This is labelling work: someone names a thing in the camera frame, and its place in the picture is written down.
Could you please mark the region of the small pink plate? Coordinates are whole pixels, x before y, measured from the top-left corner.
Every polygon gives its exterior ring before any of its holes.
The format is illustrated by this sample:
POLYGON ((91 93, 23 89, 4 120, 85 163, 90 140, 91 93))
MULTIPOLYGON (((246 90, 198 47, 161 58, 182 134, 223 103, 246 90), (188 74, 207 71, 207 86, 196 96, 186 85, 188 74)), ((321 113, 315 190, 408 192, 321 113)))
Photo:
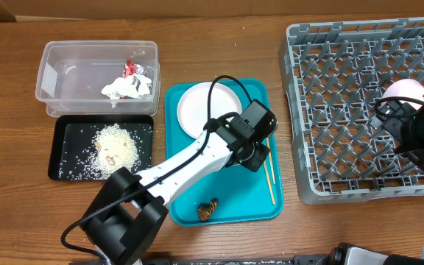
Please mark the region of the small pink plate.
POLYGON ((415 79, 402 79, 391 84, 382 98, 403 96, 424 101, 424 86, 415 79))

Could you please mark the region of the white napkin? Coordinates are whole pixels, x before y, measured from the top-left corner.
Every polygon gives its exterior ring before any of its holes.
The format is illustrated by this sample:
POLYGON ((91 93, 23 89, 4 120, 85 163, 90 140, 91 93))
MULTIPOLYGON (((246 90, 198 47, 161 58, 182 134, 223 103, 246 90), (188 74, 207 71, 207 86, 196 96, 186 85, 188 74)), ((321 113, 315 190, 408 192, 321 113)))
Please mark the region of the white napkin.
POLYGON ((106 85, 101 93, 110 99, 137 99, 150 95, 152 80, 141 74, 118 77, 113 83, 106 85))

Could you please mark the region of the pile of rice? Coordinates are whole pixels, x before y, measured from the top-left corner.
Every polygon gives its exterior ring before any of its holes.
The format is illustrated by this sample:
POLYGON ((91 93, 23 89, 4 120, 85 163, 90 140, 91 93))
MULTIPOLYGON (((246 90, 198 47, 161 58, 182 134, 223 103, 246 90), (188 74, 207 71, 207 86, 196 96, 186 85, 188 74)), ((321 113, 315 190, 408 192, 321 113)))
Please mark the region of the pile of rice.
POLYGON ((69 124, 65 129, 59 180, 106 180, 121 167, 135 173, 152 162, 153 126, 148 123, 69 124))

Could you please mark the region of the red foil snack wrapper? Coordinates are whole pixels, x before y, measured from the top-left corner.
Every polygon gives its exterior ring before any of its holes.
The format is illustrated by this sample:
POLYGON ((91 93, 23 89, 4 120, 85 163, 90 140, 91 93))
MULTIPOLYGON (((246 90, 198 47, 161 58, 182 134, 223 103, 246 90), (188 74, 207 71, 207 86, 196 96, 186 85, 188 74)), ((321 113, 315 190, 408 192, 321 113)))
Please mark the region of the red foil snack wrapper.
MULTIPOLYGON (((122 77, 128 78, 132 76, 133 74, 145 75, 146 69, 142 65, 136 64, 131 60, 127 60, 126 64, 124 65, 122 77)), ((132 83, 134 85, 135 90, 138 91, 141 84, 141 81, 139 80, 139 78, 133 77, 132 83)))

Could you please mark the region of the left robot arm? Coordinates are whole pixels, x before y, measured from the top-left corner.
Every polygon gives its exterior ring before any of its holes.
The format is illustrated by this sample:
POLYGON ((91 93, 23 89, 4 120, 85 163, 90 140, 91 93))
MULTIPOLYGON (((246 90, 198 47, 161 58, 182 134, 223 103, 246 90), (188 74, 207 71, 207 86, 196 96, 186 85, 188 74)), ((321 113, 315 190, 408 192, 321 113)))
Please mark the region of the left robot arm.
POLYGON ((233 165, 258 171, 269 154, 264 140, 277 126, 274 113, 257 99, 240 114, 208 119, 191 145, 163 163, 112 173, 80 228, 106 264, 134 264, 151 246, 170 204, 195 183, 233 165))

